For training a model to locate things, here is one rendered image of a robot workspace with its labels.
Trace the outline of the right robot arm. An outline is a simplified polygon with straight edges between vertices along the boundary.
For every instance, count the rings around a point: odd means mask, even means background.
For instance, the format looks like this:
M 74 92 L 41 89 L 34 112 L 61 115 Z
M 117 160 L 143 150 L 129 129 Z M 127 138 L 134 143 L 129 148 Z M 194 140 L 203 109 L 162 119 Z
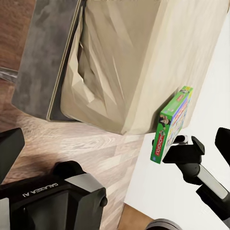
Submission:
M 200 186 L 196 193 L 230 229 L 230 192 L 219 183 L 202 165 L 205 145 L 191 136 L 193 145 L 189 145 L 187 135 L 178 135 L 162 160 L 163 163 L 175 163 L 183 173 L 187 183 Z

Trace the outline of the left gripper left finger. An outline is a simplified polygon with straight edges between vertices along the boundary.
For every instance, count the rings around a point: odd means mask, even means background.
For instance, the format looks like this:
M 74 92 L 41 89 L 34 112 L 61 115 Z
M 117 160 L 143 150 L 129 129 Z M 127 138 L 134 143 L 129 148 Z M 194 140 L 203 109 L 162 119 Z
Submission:
M 24 146 L 24 135 L 20 127 L 0 133 L 0 185 Z

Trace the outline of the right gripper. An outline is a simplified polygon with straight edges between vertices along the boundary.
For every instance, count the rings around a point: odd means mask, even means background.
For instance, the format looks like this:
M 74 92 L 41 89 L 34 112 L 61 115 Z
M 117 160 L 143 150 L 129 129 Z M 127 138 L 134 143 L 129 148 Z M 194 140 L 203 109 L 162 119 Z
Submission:
M 175 163 L 184 173 L 193 172 L 197 163 L 202 162 L 202 155 L 205 155 L 205 145 L 194 136 L 191 136 L 191 139 L 193 145 L 172 145 L 162 160 L 163 163 Z

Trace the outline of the board game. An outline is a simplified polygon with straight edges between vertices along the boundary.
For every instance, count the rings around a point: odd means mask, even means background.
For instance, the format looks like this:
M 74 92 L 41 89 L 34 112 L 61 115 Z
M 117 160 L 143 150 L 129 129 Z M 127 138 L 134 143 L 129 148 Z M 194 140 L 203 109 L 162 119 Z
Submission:
M 150 160 L 161 164 L 183 127 L 193 88 L 184 86 L 160 112 Z

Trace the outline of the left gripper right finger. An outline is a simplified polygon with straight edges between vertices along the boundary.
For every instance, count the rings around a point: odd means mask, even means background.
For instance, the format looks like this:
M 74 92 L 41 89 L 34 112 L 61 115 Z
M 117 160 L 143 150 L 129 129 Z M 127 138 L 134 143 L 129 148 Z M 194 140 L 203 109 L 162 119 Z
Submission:
M 230 166 L 230 129 L 223 127 L 218 129 L 215 145 Z

